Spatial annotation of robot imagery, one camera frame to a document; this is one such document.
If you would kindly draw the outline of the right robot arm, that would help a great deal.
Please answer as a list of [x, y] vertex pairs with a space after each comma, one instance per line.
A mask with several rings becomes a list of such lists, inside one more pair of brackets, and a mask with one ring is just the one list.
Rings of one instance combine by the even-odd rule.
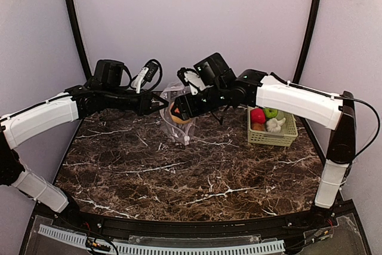
[[239, 105], [288, 112], [331, 130], [321, 181], [314, 205], [330, 209], [350, 171], [356, 151], [356, 116], [353, 94], [328, 93], [284, 81], [275, 73], [247, 69], [236, 76], [220, 53], [181, 68], [178, 78], [191, 92], [174, 100], [171, 114], [183, 121]]

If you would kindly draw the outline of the green apple toy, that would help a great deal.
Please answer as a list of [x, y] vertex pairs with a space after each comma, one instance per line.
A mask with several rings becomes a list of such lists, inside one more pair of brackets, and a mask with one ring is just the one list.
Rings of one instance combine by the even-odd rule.
[[264, 108], [263, 112], [267, 119], [276, 118], [279, 113], [277, 109], [269, 109], [269, 108]]

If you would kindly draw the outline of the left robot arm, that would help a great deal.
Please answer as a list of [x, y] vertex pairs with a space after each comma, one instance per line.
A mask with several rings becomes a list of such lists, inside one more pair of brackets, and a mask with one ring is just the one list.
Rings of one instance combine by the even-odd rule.
[[155, 75], [163, 75], [160, 62], [149, 60], [138, 75], [130, 76], [128, 85], [123, 86], [122, 75], [128, 72], [123, 62], [99, 60], [94, 74], [85, 84], [2, 116], [1, 184], [18, 189], [56, 213], [69, 209], [74, 201], [23, 165], [15, 149], [26, 140], [56, 126], [82, 120], [106, 109], [130, 110], [142, 116], [168, 106], [168, 102], [155, 94], [153, 88], [143, 88]]

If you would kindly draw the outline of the orange peach toy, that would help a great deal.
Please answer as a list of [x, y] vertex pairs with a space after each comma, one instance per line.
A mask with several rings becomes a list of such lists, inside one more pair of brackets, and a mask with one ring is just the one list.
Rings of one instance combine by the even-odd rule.
[[174, 102], [171, 102], [170, 103], [170, 106], [169, 106], [169, 115], [172, 119], [173, 122], [175, 122], [176, 124], [188, 124], [191, 119], [181, 119], [179, 117], [180, 115], [180, 111], [179, 111], [179, 108], [174, 108]]

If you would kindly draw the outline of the clear zip top bag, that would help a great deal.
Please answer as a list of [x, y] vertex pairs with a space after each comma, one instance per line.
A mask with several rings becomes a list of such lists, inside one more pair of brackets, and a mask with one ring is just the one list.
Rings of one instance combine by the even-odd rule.
[[189, 119], [187, 121], [176, 119], [174, 121], [171, 114], [171, 108], [176, 97], [188, 92], [190, 92], [190, 88], [185, 87], [180, 81], [170, 82], [160, 95], [160, 97], [165, 99], [169, 105], [165, 109], [159, 111], [162, 118], [161, 130], [172, 141], [179, 142], [185, 146], [190, 143], [194, 135], [196, 119]]

